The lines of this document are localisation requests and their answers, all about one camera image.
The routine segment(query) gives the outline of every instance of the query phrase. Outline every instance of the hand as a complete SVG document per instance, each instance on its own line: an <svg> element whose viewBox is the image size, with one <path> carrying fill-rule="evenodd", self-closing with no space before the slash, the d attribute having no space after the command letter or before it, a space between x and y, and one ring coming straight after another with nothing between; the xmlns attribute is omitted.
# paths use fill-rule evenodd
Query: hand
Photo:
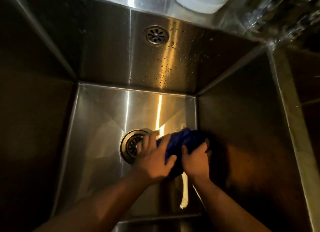
<svg viewBox="0 0 320 232"><path fill-rule="evenodd" d="M172 155L165 164L166 149L171 135L164 136L157 147L156 137L158 135L159 132L155 131L143 137L142 142L138 143L137 158L134 163L134 169L143 172L150 184L158 183L167 177L177 160L177 156Z"/></svg>
<svg viewBox="0 0 320 232"><path fill-rule="evenodd" d="M182 146L182 167L192 182L197 178L209 179L207 148L206 142L203 142L191 154L188 154L186 146Z"/></svg>

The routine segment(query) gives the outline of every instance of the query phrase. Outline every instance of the forearm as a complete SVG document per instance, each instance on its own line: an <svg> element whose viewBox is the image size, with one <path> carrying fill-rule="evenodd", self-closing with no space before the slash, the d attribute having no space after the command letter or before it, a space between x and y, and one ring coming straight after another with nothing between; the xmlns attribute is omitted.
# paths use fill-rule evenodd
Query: forearm
<svg viewBox="0 0 320 232"><path fill-rule="evenodd" d="M209 179L195 178L192 182L213 224L219 231L270 232Z"/></svg>
<svg viewBox="0 0 320 232"><path fill-rule="evenodd" d="M111 231L122 215L148 187L148 180L133 170L115 185L79 202L35 230L35 232L96 232Z"/></svg>

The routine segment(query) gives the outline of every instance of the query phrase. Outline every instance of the drain strainer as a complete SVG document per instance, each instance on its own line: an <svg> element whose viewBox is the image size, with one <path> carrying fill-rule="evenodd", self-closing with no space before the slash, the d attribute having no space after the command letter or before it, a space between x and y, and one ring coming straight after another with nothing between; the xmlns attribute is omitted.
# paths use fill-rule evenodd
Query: drain strainer
<svg viewBox="0 0 320 232"><path fill-rule="evenodd" d="M144 34L146 35L146 39L155 45L166 43L169 40L168 32L161 26L150 26L145 29Z"/></svg>
<svg viewBox="0 0 320 232"><path fill-rule="evenodd" d="M151 132L149 129L133 130L123 137L120 142L120 153L127 163L134 163L137 157L138 143L142 141L143 136Z"/></svg>

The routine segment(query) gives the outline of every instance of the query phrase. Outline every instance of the dark blue rag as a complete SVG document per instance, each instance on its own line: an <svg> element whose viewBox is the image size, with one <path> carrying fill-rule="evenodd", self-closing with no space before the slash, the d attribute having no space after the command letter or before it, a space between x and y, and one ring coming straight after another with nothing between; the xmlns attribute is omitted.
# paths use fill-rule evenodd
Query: dark blue rag
<svg viewBox="0 0 320 232"><path fill-rule="evenodd" d="M191 131L189 128L185 128L180 132L173 133L171 135L170 141L165 152L165 162L167 163L168 158L175 154L177 156L177 161L175 162L173 168L169 173L169 179L174 179L175 177L183 173L182 168L182 152L181 147L185 145L188 149L188 153L192 153L194 149L198 148L200 144L205 141L205 136L202 132L198 130ZM159 146L161 139L157 140L157 146Z"/></svg>

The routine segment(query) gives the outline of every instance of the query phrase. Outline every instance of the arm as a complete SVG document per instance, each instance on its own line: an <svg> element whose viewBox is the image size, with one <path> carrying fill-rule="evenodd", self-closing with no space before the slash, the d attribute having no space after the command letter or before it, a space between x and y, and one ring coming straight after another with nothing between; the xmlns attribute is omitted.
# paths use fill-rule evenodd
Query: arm
<svg viewBox="0 0 320 232"><path fill-rule="evenodd" d="M191 154L182 147L182 165L196 188L214 226L219 231L270 232L209 179L207 145L202 143Z"/></svg>
<svg viewBox="0 0 320 232"><path fill-rule="evenodd" d="M128 175L81 201L66 213L50 219L34 232L111 231L148 186L168 176L177 159L173 155L165 164L170 135L162 139L158 148L157 135L159 133L156 131L143 137L143 142L138 144L137 159Z"/></svg>

